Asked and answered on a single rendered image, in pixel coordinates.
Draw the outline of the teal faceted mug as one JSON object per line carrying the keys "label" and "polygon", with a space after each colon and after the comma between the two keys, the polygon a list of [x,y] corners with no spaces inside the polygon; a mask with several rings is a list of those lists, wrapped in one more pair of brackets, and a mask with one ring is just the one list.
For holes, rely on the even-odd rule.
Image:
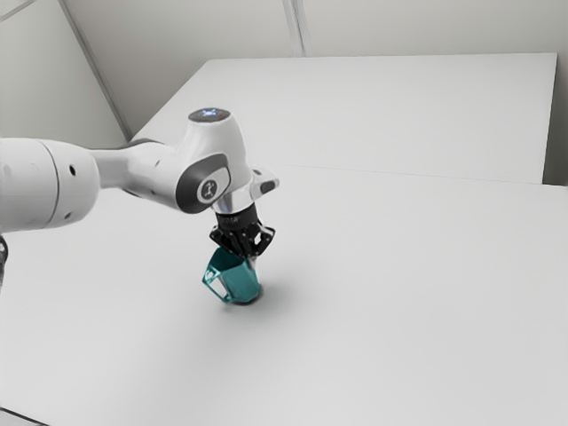
{"label": "teal faceted mug", "polygon": [[212,255],[201,282],[224,304],[250,304],[261,293],[256,271],[223,248]]}

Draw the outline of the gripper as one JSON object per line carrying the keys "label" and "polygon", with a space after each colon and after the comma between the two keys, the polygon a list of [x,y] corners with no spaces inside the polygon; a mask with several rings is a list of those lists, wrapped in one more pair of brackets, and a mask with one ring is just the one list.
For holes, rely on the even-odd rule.
{"label": "gripper", "polygon": [[217,225],[209,237],[225,251],[247,258],[248,267],[254,271],[257,257],[272,243],[275,230],[262,224],[255,203],[240,212],[216,213],[216,218]]}

